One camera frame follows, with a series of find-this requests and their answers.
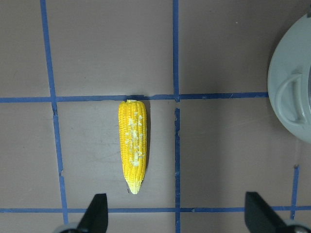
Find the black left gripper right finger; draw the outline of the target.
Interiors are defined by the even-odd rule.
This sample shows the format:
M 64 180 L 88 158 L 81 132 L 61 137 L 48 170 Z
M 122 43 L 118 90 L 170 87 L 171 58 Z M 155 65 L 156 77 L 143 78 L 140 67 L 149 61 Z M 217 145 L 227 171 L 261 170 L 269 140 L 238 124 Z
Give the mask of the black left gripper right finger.
M 244 221 L 250 233 L 291 233 L 279 215 L 257 192 L 246 192 Z

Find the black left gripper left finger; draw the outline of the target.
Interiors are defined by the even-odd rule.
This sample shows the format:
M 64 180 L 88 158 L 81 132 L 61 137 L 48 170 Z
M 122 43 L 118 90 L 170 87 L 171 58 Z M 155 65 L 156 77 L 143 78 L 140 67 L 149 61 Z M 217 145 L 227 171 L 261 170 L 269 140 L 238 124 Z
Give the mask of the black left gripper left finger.
M 80 233 L 105 233 L 108 227 L 106 194 L 96 194 L 77 226 Z

